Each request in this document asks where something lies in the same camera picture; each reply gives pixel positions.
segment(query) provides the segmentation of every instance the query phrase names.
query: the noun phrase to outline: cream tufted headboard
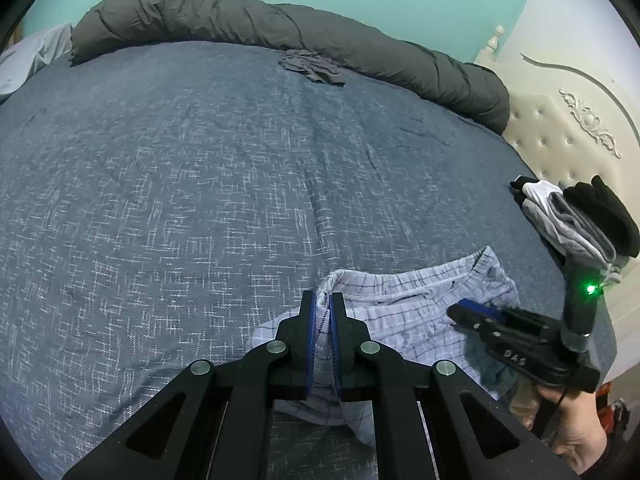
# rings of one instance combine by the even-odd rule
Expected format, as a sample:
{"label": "cream tufted headboard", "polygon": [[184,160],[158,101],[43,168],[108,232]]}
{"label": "cream tufted headboard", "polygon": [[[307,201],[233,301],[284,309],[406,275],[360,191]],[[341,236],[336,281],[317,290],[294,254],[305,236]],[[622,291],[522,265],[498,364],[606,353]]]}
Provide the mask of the cream tufted headboard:
{"label": "cream tufted headboard", "polygon": [[[476,63],[493,70],[509,90],[504,139],[539,178],[555,184],[590,182],[599,174],[640,224],[640,115],[625,91],[574,54],[532,49],[519,59],[496,60],[503,33],[496,29]],[[606,292],[606,300],[619,348],[610,379],[640,362],[637,260],[625,268],[622,283]],[[636,342],[631,350],[630,340]]]}

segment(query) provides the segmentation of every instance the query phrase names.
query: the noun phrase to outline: human hand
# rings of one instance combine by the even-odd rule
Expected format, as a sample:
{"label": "human hand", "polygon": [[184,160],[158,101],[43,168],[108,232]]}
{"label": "human hand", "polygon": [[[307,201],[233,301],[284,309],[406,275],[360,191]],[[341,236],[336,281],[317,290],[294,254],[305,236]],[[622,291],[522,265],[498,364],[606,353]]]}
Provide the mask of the human hand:
{"label": "human hand", "polygon": [[[557,404],[562,392],[534,386],[522,379],[510,411],[528,429],[533,428],[542,399]],[[607,447],[605,434],[596,409],[595,394],[568,392],[559,406],[558,431],[550,444],[551,451],[560,455],[578,474],[587,471],[600,458]]]}

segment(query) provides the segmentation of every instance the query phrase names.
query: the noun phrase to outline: bed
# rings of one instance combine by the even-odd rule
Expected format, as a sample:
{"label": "bed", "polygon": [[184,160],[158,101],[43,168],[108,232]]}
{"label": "bed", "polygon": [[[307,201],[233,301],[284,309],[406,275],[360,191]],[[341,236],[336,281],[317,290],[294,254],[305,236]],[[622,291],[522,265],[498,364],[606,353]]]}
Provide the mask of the bed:
{"label": "bed", "polygon": [[[545,59],[502,66],[498,37],[476,64],[509,89],[503,136],[388,82],[344,70],[343,88],[315,84],[277,50],[207,41],[61,58],[2,104],[0,416],[40,477],[59,479],[193,360],[242,356],[334,269],[403,272],[489,245],[522,306],[559,316],[562,273],[508,181],[600,173],[638,218],[635,112],[589,72],[569,70],[582,82],[561,94]],[[621,128],[613,147],[571,92]],[[614,320],[627,269],[607,293]],[[604,370],[615,326],[602,305]],[[375,477],[346,428],[276,414],[269,478]]]}

